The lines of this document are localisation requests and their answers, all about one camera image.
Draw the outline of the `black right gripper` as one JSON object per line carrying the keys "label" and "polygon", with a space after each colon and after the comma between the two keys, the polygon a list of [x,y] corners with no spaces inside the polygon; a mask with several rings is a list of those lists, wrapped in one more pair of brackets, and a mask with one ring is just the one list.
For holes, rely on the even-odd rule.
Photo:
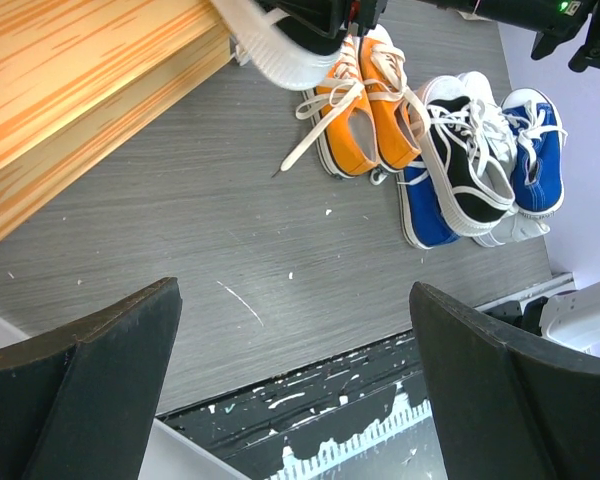
{"label": "black right gripper", "polygon": [[316,33],[334,38],[339,30],[361,37],[374,29],[387,0],[257,0],[265,11],[278,8]]}

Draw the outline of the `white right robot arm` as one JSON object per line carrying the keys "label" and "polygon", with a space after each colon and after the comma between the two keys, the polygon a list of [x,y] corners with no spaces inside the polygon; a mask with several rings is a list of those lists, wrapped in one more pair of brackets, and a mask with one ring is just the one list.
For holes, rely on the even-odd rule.
{"label": "white right robot arm", "polygon": [[[571,71],[600,70],[600,1],[559,0],[424,0],[440,10],[473,14],[536,34],[531,58],[541,60],[573,40],[587,26],[584,43],[568,62]],[[279,8],[326,38],[353,26],[356,35],[375,27],[386,1],[260,1],[267,12]]]}

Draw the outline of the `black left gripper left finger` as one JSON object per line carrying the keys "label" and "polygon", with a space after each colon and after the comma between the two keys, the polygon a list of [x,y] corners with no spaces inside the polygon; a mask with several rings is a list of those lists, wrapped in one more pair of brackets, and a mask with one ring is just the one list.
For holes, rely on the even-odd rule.
{"label": "black left gripper left finger", "polygon": [[138,477],[182,310],[176,278],[0,349],[0,479]]}

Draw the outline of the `orange sneaker one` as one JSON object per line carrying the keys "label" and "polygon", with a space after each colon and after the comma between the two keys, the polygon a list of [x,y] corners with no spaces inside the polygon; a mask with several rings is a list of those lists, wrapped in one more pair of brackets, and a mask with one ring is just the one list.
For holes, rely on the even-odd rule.
{"label": "orange sneaker one", "polygon": [[360,40],[344,37],[336,63],[317,86],[302,92],[296,107],[299,120],[311,129],[281,162],[286,172],[314,146],[324,170],[331,176],[351,179],[379,165],[376,128],[370,100],[360,72]]}
{"label": "orange sneaker one", "polygon": [[382,25],[362,38],[358,57],[379,152],[379,165],[371,171],[370,181],[379,185],[420,155],[420,140],[431,122],[424,104],[408,85],[404,52]]}

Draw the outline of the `black white sneaker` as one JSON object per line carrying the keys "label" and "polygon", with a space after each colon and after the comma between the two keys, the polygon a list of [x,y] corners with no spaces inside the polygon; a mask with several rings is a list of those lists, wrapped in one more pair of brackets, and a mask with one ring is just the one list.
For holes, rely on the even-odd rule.
{"label": "black white sneaker", "polygon": [[214,1],[212,5],[234,37],[238,61],[252,62],[280,88],[315,87],[335,65],[343,30],[327,38],[284,10],[265,10],[256,1]]}
{"label": "black white sneaker", "polygon": [[513,207],[514,192],[488,145],[484,104],[451,75],[429,80],[416,95],[430,116],[420,154],[444,220],[460,236],[490,232]]}

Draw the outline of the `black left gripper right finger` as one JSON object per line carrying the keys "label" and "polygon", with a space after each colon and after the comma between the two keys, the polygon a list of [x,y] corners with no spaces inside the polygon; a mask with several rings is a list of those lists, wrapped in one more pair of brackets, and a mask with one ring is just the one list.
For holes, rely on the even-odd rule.
{"label": "black left gripper right finger", "polygon": [[600,479],[600,358],[417,282],[410,316],[450,479]]}

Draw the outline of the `blue sneaker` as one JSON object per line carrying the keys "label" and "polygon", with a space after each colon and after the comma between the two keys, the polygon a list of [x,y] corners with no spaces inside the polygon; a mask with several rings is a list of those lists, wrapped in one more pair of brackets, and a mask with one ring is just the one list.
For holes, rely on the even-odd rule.
{"label": "blue sneaker", "polygon": [[412,247],[429,250],[459,239],[441,214],[432,179],[420,156],[397,174],[396,184],[403,234]]}

